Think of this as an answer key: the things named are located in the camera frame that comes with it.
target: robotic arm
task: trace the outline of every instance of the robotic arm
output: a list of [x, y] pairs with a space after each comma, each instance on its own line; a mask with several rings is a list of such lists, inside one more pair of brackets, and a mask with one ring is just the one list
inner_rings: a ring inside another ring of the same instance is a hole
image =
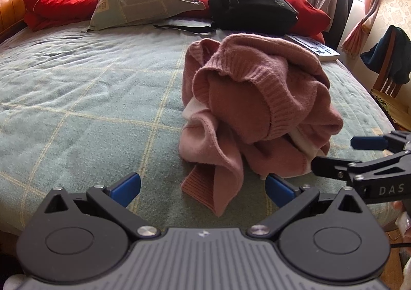
[[315, 174], [346, 181], [338, 194], [270, 175], [266, 193], [281, 208], [245, 233], [161, 233], [125, 208], [140, 192], [136, 173], [81, 194], [55, 187], [17, 243], [29, 276], [20, 289], [387, 289], [378, 276], [390, 245], [366, 203], [402, 199], [408, 205], [410, 137], [353, 138], [354, 148], [397, 152], [366, 163], [315, 158]]

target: wooden chair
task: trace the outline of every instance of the wooden chair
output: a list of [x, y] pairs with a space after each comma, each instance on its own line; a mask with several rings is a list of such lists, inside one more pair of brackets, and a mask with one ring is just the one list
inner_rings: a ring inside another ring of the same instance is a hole
[[401, 88], [401, 85], [394, 83], [392, 78], [388, 77], [388, 74], [390, 73], [390, 70], [391, 70], [391, 57], [394, 51], [394, 44], [395, 44], [395, 32], [393, 31], [391, 33], [390, 42], [388, 43], [387, 53], [384, 58], [383, 64], [381, 66], [380, 73], [372, 88], [373, 90], [386, 93], [389, 96], [392, 96], [393, 98], [397, 96]]
[[411, 131], [411, 116], [408, 114], [408, 106], [400, 103], [395, 98], [402, 85], [396, 84], [392, 78], [388, 76], [391, 69], [391, 57], [394, 51], [394, 44], [395, 32], [393, 31], [380, 73], [370, 94], [377, 104], [379, 104], [396, 130]]

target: pink sweater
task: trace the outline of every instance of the pink sweater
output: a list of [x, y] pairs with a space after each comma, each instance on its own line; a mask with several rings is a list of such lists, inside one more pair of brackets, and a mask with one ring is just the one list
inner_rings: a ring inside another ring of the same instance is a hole
[[221, 216], [239, 192], [242, 155], [263, 176], [310, 171], [343, 120], [314, 54], [280, 38], [205, 38], [186, 53], [181, 157], [196, 163], [182, 190]]

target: bedspread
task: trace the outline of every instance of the bedspread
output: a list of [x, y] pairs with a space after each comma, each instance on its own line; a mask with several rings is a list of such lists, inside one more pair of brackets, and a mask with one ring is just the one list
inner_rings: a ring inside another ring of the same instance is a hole
[[[222, 217], [183, 194], [192, 164], [178, 155], [184, 118], [184, 55], [198, 34], [151, 25], [82, 32], [78, 23], [32, 33], [0, 45], [0, 221], [22, 229], [55, 186], [82, 192], [141, 175], [128, 208], [154, 226], [240, 226], [275, 210], [264, 181], [245, 169], [244, 185]], [[221, 40], [226, 33], [217, 31]], [[331, 97], [344, 128], [331, 140], [331, 157], [381, 157], [354, 151], [353, 135], [387, 133], [392, 126], [366, 90], [339, 63], [324, 63]], [[341, 181], [313, 174], [290, 179], [324, 192]], [[371, 207], [381, 224], [396, 213]]]

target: black backpack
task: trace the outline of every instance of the black backpack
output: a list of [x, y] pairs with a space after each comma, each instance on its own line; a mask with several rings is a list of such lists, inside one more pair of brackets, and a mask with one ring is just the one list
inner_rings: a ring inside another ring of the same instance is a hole
[[164, 25], [196, 33], [222, 30], [284, 35], [296, 23], [298, 12], [286, 0], [208, 0], [211, 26]]

